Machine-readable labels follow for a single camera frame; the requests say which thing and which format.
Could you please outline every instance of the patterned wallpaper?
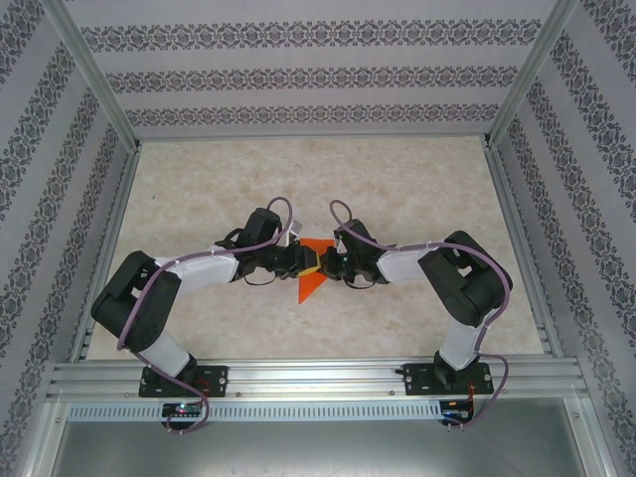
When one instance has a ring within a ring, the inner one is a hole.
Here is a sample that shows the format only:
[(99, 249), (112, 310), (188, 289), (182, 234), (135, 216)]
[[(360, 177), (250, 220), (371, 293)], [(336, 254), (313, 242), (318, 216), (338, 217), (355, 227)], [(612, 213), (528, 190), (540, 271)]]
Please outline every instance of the patterned wallpaper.
[(553, 4), (68, 2), (142, 139), (483, 133)]
[(583, 1), (499, 145), (559, 337), (636, 475), (636, 14)]
[(2, 0), (0, 476), (66, 361), (128, 152), (40, 4)]

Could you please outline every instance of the orange object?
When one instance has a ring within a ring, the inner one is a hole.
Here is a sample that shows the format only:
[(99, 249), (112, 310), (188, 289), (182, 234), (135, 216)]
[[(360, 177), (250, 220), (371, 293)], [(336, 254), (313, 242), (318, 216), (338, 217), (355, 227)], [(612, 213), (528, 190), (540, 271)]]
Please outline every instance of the orange object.
[[(335, 245), (332, 238), (301, 238), (300, 244), (308, 246), (318, 253), (318, 256), (324, 254), (327, 247)], [(317, 271), (298, 277), (298, 304), (305, 301), (326, 279), (325, 275)]]

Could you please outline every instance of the marble floor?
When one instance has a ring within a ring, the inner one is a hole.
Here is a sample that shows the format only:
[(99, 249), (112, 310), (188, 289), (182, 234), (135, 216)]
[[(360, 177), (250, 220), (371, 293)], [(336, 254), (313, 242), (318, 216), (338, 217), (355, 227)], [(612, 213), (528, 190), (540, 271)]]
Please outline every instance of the marble floor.
[[(515, 283), (511, 305), (482, 349), (542, 352), (477, 137), (146, 144), (111, 271), (137, 249), (173, 256), (207, 248), (277, 195), (291, 200), (307, 238), (332, 237), (328, 204), (335, 198), (382, 243), (465, 230)], [(274, 209), (285, 219), (284, 206)], [(297, 288), (286, 280), (198, 290), (175, 303), (167, 329), (200, 359), (430, 356), (449, 322), (423, 281), (364, 291), (327, 281), (302, 305)], [(96, 325), (88, 358), (130, 357)]]

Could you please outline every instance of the orange triangle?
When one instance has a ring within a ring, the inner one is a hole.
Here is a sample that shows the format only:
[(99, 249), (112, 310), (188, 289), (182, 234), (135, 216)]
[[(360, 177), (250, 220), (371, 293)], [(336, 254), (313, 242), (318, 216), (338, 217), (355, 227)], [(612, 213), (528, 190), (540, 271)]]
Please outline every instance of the orange triangle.
[[(327, 247), (335, 245), (332, 238), (301, 238), (300, 244), (307, 245), (318, 253), (318, 256), (324, 254), (327, 251)], [(325, 275), (317, 271), (298, 277), (298, 304), (300, 305), (305, 301), (326, 279)]]

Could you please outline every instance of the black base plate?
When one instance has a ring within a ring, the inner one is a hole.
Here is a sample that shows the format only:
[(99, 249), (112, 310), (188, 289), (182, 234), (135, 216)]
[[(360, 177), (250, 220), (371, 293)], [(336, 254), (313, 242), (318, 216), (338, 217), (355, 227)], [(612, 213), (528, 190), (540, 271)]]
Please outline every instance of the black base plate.
[(406, 364), (402, 367), (401, 374), (404, 376), (407, 396), (467, 395), (471, 383), (475, 395), (491, 395), (495, 391), (490, 368), (486, 363), (475, 364), (471, 373), (450, 390), (435, 376), (435, 365), (432, 363)]
[[(197, 366), (193, 388), (208, 398), (224, 398), (228, 387), (227, 366)], [(141, 398), (195, 398), (196, 396), (144, 368), (139, 384)]]

